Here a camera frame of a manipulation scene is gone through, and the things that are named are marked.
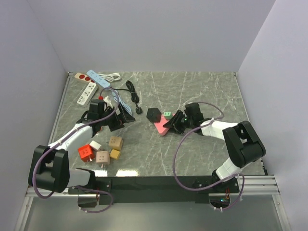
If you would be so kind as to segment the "pink power strip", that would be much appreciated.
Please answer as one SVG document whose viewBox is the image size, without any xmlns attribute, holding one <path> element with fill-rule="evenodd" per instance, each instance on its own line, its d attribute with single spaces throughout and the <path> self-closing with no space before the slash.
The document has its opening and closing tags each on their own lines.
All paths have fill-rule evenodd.
<svg viewBox="0 0 308 231">
<path fill-rule="evenodd" d="M 167 123 L 175 114 L 173 114 L 170 118 L 166 119 L 163 114 L 161 114 L 160 122 L 155 122 L 154 126 L 156 127 L 159 135 L 164 136 L 169 131 L 169 128 L 163 127 L 165 123 Z"/>
</svg>

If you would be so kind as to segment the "beige pink cube adapter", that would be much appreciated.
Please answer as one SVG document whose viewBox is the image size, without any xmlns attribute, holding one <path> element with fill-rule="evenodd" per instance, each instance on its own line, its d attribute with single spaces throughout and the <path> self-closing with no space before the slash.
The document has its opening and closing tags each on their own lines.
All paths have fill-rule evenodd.
<svg viewBox="0 0 308 231">
<path fill-rule="evenodd" d="M 108 151 L 99 151 L 96 153 L 96 163 L 104 168 L 110 164 L 110 155 Z"/>
</svg>

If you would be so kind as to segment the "green plug adapter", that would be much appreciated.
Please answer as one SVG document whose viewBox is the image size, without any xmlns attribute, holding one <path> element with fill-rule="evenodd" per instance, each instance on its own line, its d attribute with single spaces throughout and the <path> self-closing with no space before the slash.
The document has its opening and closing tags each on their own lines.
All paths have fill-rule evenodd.
<svg viewBox="0 0 308 231">
<path fill-rule="evenodd" d="M 173 117 L 173 114 L 170 111 L 164 112 L 163 116 L 166 120 L 170 120 Z"/>
</svg>

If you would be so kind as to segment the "orange cube adapter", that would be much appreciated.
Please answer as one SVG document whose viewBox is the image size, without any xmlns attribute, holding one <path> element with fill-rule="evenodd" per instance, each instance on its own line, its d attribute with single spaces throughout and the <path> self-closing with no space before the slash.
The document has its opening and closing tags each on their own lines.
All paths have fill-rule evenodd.
<svg viewBox="0 0 308 231">
<path fill-rule="evenodd" d="M 111 136 L 108 142 L 108 146 L 113 150 L 120 151 L 123 146 L 123 139 L 118 136 Z"/>
</svg>

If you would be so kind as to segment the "white charger plug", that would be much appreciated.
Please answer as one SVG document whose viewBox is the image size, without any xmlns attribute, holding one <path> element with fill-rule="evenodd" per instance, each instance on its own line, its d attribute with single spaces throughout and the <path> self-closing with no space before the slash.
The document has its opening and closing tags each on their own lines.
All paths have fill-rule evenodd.
<svg viewBox="0 0 308 231">
<path fill-rule="evenodd" d="M 97 143 L 96 141 L 91 141 L 89 145 L 96 152 L 102 151 L 102 145 Z"/>
</svg>

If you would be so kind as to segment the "red cube plug adapter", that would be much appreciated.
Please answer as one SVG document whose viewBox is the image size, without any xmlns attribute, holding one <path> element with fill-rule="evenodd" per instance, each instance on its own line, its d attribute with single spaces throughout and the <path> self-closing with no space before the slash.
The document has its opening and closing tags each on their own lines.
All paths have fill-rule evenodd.
<svg viewBox="0 0 308 231">
<path fill-rule="evenodd" d="M 78 154 L 80 159 L 83 162 L 88 162 L 88 161 L 92 161 L 95 158 L 95 154 L 91 148 L 91 146 L 89 144 L 86 144 L 80 148 L 78 148 Z"/>
</svg>

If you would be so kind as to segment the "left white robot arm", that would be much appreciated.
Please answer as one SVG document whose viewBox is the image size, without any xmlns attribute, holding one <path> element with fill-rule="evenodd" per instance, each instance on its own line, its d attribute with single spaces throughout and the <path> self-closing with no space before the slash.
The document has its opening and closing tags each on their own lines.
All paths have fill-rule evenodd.
<svg viewBox="0 0 308 231">
<path fill-rule="evenodd" d="M 123 128 L 125 123 L 135 121 L 123 105 L 119 104 L 118 109 L 117 113 L 105 101 L 91 100 L 89 109 L 67 134 L 47 146 L 37 146 L 28 176 L 29 186 L 56 193 L 61 193 L 68 187 L 79 186 L 84 193 L 93 192 L 96 189 L 93 171 L 80 168 L 71 170 L 69 154 L 76 152 L 103 126 L 115 131 Z"/>
</svg>

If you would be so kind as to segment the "beige red power strip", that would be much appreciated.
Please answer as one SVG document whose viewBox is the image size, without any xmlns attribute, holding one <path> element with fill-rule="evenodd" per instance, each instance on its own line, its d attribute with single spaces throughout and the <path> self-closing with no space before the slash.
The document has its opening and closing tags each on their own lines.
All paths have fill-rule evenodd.
<svg viewBox="0 0 308 231">
<path fill-rule="evenodd" d="M 74 79 L 81 81 L 83 83 L 95 83 L 94 80 L 92 80 L 88 75 L 83 74 L 83 73 L 76 73 L 74 75 Z"/>
</svg>

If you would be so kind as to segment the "blue power strip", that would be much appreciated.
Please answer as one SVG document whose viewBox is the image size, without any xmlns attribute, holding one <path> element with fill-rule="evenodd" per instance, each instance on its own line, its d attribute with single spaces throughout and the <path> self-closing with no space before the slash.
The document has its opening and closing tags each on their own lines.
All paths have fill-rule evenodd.
<svg viewBox="0 0 308 231">
<path fill-rule="evenodd" d="M 102 73 L 96 73 L 93 70 L 89 70 L 86 73 L 92 80 L 95 81 L 96 84 L 98 84 L 99 87 L 103 89 L 108 89 L 112 92 L 113 99 L 116 103 L 121 103 L 125 110 L 130 114 L 133 115 L 132 109 L 130 106 L 128 106 L 120 97 L 118 90 L 112 88 L 111 83 L 120 81 L 121 75 L 119 73 L 111 73 L 111 74 L 102 74 Z"/>
</svg>

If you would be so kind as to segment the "yellow plug adapter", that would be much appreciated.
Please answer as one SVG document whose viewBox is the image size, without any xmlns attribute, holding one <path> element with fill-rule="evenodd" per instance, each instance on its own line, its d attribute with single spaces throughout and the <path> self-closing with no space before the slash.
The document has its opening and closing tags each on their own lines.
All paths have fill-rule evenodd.
<svg viewBox="0 0 308 231">
<path fill-rule="evenodd" d="M 110 152 L 110 158 L 118 160 L 120 158 L 121 152 L 115 149 L 112 149 Z"/>
</svg>

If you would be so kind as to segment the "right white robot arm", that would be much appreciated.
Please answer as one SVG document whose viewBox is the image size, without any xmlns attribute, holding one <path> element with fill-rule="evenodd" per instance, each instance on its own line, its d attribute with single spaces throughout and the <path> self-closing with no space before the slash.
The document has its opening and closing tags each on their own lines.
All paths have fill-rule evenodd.
<svg viewBox="0 0 308 231">
<path fill-rule="evenodd" d="M 217 109 L 220 112 L 220 116 L 204 118 L 200 110 L 200 104 L 201 102 L 196 102 L 185 105 L 184 111 L 178 110 L 163 125 L 165 128 L 175 130 L 178 134 L 184 133 L 187 128 L 190 129 L 176 148 L 172 161 L 172 171 L 177 184 L 185 190 L 197 192 L 213 188 L 217 192 L 222 192 L 227 188 L 229 180 L 239 176 L 246 166 L 265 156 L 266 149 L 249 121 L 238 123 L 223 122 L 223 111 L 217 106 L 206 102 L 204 104 Z M 227 160 L 219 168 L 214 170 L 211 184 L 199 188 L 189 188 L 183 185 L 176 175 L 175 170 L 176 157 L 180 146 L 193 132 L 201 136 L 213 137 L 225 141 L 229 155 Z"/>
</svg>

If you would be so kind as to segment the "white usb power strip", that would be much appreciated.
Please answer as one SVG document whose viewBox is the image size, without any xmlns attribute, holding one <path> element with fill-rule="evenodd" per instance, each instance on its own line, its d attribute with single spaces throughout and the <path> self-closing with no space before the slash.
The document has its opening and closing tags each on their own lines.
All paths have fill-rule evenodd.
<svg viewBox="0 0 308 231">
<path fill-rule="evenodd" d="M 94 96 L 97 89 L 98 89 L 97 84 L 90 82 L 86 86 L 85 90 L 82 92 L 79 99 L 77 100 L 77 104 L 82 107 L 86 107 L 90 102 L 90 100 L 92 99 L 92 97 Z"/>
</svg>

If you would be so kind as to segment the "black cube adapter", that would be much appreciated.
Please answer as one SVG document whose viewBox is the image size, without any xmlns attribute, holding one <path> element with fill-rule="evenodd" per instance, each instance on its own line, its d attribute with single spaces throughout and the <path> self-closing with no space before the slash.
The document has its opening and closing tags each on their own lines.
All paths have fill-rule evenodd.
<svg viewBox="0 0 308 231">
<path fill-rule="evenodd" d="M 146 118 L 152 123 L 161 121 L 161 112 L 158 108 L 148 108 Z"/>
</svg>

